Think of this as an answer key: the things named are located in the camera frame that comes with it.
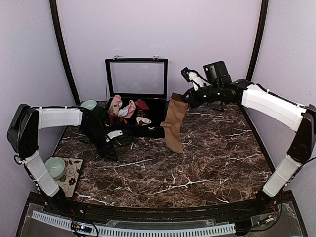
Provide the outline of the cream brown block sock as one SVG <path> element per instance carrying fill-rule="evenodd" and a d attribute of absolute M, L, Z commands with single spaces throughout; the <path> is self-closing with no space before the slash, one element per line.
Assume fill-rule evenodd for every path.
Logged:
<path fill-rule="evenodd" d="M 144 118 L 144 117 L 137 117 L 136 118 L 136 125 L 137 126 L 146 126 L 151 124 L 151 120 L 148 118 Z"/>

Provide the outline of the tan ribbed sock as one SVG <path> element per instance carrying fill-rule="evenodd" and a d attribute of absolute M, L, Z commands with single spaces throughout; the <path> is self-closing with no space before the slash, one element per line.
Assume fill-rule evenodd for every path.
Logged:
<path fill-rule="evenodd" d="M 172 93 L 168 104 L 166 119 L 161 123 L 164 129 L 167 147 L 175 153 L 182 153 L 180 127 L 188 104 L 182 100 L 182 95 Z"/>

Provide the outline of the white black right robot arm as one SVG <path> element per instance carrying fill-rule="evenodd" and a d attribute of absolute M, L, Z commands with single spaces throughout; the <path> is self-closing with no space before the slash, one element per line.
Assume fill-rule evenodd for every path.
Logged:
<path fill-rule="evenodd" d="M 261 188 L 258 199 L 253 201 L 252 210 L 263 214 L 270 208 L 271 198 L 311 159 L 316 143 L 316 108 L 285 99 L 258 83 L 244 79 L 232 81 L 223 61 L 205 65 L 203 69 L 204 77 L 187 67 L 181 70 L 183 78 L 193 85 L 183 95 L 191 108 L 204 103 L 234 103 L 274 118 L 296 133 L 285 158 Z"/>

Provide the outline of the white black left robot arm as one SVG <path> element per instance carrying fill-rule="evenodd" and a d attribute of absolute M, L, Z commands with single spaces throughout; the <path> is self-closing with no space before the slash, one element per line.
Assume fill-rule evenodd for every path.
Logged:
<path fill-rule="evenodd" d="M 46 128 L 80 127 L 96 147 L 97 154 L 105 159 L 117 160 L 112 136 L 98 116 L 83 107 L 31 107 L 20 104 L 7 131 L 7 140 L 16 153 L 15 162 L 22 164 L 31 180 L 45 195 L 52 198 L 50 207 L 59 215 L 66 215 L 70 205 L 60 196 L 64 192 L 49 174 L 39 153 L 38 131 Z"/>

